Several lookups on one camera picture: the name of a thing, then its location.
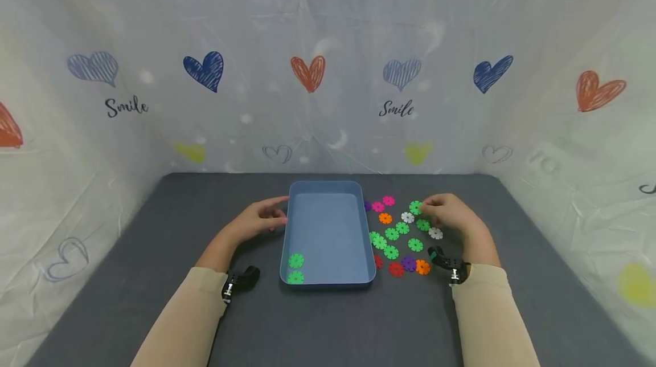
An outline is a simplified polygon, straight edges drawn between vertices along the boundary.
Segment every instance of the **orange snowflake piece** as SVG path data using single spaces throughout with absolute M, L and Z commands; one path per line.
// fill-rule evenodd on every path
M 378 215 L 378 220 L 380 220 L 380 223 L 388 225 L 392 223 L 392 216 L 390 216 L 389 213 L 380 213 L 380 215 Z
M 426 262 L 426 260 L 417 260 L 417 273 L 422 276 L 426 276 L 431 272 L 431 265 Z

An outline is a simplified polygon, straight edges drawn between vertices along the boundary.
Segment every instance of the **plastic tray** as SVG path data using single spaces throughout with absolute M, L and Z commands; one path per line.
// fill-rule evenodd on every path
M 289 188 L 280 278 L 288 283 L 289 256 L 302 254 L 303 284 L 366 286 L 376 276 L 362 188 L 356 182 L 294 182 Z

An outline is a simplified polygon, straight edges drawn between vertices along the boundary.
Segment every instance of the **white snowflake piece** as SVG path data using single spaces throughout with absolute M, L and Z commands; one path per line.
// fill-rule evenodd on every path
M 436 227 L 430 228 L 430 230 L 428 230 L 428 235 L 437 240 L 440 240 L 444 237 L 444 233 L 442 233 L 442 231 Z
M 406 223 L 413 223 L 415 221 L 415 215 L 409 212 L 401 213 L 401 220 Z

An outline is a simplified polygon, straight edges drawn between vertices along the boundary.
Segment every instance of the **orange heart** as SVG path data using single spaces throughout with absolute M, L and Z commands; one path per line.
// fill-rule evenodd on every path
M 20 148 L 22 144 L 23 135 L 20 128 L 5 105 L 0 102 L 0 148 Z
M 576 86 L 576 98 L 580 112 L 590 112 L 603 107 L 617 98 L 626 88 L 626 81 L 617 79 L 599 86 L 599 75 L 595 71 L 586 71 L 579 76 Z
M 307 93 L 312 93 L 321 85 L 323 71 L 326 69 L 326 60 L 323 56 L 315 56 L 312 64 L 310 64 L 310 69 L 308 69 L 305 61 L 294 56 L 291 59 L 291 69 L 294 71 L 298 80 L 305 86 Z

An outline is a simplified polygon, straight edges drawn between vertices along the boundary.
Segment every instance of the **yellow heart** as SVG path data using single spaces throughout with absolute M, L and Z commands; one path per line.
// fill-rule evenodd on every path
M 636 306 L 656 308 L 656 281 L 641 263 L 630 263 L 617 278 L 619 293 Z
M 175 142 L 173 147 L 176 152 L 185 156 L 188 160 L 196 164 L 202 164 L 204 161 L 204 146 L 199 143 L 194 143 L 193 145 L 187 146 L 184 143 Z
M 408 142 L 405 151 L 403 152 L 405 153 L 405 159 L 408 160 L 408 163 L 417 166 L 423 164 L 424 160 L 428 158 L 428 155 L 432 154 L 433 144 L 432 142 Z

